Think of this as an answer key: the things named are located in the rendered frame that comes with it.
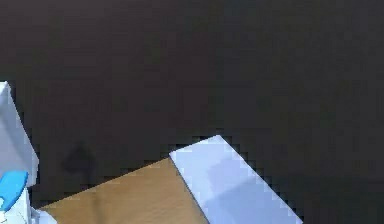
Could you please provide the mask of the blue rounded object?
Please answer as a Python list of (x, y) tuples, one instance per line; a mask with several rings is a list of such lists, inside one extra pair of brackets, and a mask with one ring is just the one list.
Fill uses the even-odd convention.
[(21, 170), (7, 171), (0, 178), (0, 211), (7, 212), (21, 196), (28, 180), (28, 172)]

